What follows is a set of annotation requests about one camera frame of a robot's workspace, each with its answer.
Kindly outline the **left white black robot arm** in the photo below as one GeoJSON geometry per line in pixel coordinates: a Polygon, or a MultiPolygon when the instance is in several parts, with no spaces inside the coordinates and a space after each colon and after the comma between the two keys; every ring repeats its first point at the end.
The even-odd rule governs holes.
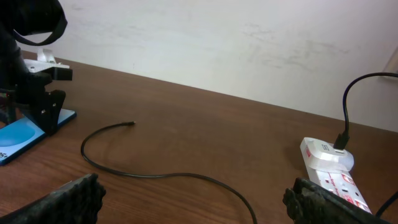
{"type": "Polygon", "coordinates": [[[16,121],[16,110],[30,119],[44,133],[58,130],[66,93],[47,92],[45,87],[54,80],[70,81],[69,68],[46,68],[31,72],[22,57],[19,44],[35,46],[28,35],[48,33],[38,43],[49,45],[61,38],[67,27],[64,10],[58,0],[1,0],[1,122],[16,121]]]}

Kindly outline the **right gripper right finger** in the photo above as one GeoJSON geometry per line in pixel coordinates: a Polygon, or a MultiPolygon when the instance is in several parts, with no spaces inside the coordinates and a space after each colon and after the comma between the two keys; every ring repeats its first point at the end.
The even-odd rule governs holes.
{"type": "Polygon", "coordinates": [[[303,178],[285,190],[282,201],[294,224],[389,224],[303,178]]]}

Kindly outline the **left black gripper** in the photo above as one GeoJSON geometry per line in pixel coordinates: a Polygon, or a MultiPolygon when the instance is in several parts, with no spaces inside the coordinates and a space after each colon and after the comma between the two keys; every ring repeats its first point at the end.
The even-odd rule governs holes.
{"type": "Polygon", "coordinates": [[[30,120],[44,133],[58,130],[58,117],[66,98],[63,90],[46,91],[45,86],[57,81],[72,81],[70,68],[51,67],[39,72],[7,74],[1,81],[1,97],[13,105],[30,109],[30,120]]]}

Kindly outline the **blue screen Galaxy smartphone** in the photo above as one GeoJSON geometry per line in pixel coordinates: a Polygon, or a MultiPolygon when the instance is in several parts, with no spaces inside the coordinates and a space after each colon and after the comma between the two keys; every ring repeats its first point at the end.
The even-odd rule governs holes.
{"type": "Polygon", "coordinates": [[[45,134],[28,118],[21,118],[1,129],[1,166],[18,158],[41,142],[45,134]]]}

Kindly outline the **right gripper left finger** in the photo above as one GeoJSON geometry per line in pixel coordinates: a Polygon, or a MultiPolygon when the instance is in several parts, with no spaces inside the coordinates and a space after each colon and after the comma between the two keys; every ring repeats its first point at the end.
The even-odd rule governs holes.
{"type": "Polygon", "coordinates": [[[2,216],[1,224],[96,224],[105,195],[98,174],[87,174],[2,216]]]}

